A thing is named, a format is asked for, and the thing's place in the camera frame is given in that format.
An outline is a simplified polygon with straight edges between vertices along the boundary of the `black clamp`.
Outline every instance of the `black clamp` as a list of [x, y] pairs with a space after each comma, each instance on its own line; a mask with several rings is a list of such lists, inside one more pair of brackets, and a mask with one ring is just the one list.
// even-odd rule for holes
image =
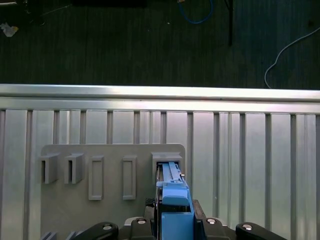
[[202, 219], [203, 239], [205, 240], [286, 240], [285, 238], [252, 222], [240, 223], [235, 231], [216, 218]]

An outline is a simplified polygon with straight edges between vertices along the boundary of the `gray plastic holder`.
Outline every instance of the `gray plastic holder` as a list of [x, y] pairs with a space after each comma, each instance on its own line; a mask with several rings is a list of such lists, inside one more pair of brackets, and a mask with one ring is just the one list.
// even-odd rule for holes
[[180, 144], [47, 145], [41, 155], [41, 234], [56, 233], [55, 240], [143, 216], [146, 199], [156, 195], [157, 163], [174, 161], [186, 172]]

